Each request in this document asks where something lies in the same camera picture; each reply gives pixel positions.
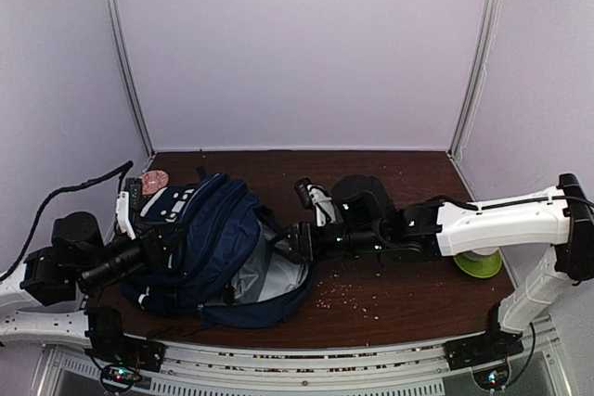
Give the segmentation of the navy blue student backpack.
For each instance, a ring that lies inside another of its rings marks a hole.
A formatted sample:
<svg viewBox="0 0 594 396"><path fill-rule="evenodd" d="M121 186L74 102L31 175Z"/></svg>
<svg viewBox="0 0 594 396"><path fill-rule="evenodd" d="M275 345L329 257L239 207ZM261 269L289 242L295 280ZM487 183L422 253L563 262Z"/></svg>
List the navy blue student backpack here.
<svg viewBox="0 0 594 396"><path fill-rule="evenodd" d="M225 173L162 188L142 205L139 222L174 246L163 271L135 273L119 285L146 313L269 328L288 321L314 285L311 262L282 256L288 239L273 212Z"/></svg>

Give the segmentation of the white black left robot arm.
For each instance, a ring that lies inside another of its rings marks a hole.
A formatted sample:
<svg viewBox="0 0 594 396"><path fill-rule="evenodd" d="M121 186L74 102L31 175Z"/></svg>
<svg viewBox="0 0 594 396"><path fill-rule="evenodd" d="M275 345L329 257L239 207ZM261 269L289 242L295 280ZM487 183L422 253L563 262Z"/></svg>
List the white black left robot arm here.
<svg viewBox="0 0 594 396"><path fill-rule="evenodd" d="M111 307L74 313L41 313L41 308L74 300L122 282L130 275L163 272L185 238L182 224L143 224L138 236L104 243L96 217L77 211L54 222L51 243L24 253L1 276L2 343L34 341L102 351L123 363L149 342L124 334L120 313Z"/></svg>

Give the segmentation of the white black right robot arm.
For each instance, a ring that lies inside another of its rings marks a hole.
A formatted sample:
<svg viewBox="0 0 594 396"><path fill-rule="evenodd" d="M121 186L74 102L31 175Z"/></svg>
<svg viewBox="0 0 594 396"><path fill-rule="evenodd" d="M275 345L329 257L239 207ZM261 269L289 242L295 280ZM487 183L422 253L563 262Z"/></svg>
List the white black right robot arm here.
<svg viewBox="0 0 594 396"><path fill-rule="evenodd" d="M503 247L547 245L524 283L491 310L487 329L475 343L488 361L567 287L593 277L593 204L571 173L524 196L479 202L439 196L404 208L394 205L375 176L349 175L330 191L304 178L294 189L316 219L287 227L268 245L296 264L364 253L396 262L485 260Z"/></svg>

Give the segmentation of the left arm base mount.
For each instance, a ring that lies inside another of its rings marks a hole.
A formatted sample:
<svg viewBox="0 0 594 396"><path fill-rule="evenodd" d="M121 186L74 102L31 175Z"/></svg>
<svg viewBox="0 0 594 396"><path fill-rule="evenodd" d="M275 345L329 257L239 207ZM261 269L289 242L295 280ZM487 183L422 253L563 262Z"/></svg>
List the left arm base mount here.
<svg viewBox="0 0 594 396"><path fill-rule="evenodd" d="M122 395L143 380L142 371L160 372L167 347L123 332L120 313L110 307L84 310L90 346L84 353L99 370L99 384L108 395Z"/></svg>

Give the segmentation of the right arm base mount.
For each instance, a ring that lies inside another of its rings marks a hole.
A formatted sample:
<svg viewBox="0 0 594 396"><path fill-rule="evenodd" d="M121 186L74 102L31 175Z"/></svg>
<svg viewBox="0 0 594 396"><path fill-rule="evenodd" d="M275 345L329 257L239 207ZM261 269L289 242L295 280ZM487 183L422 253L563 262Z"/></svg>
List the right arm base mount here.
<svg viewBox="0 0 594 396"><path fill-rule="evenodd" d="M531 345L524 365L513 371L510 358L524 352L523 334L511 334L488 327L484 333L444 343L450 371L472 369L474 384L490 394L504 392L514 386L526 372L536 351L536 330L529 323Z"/></svg>

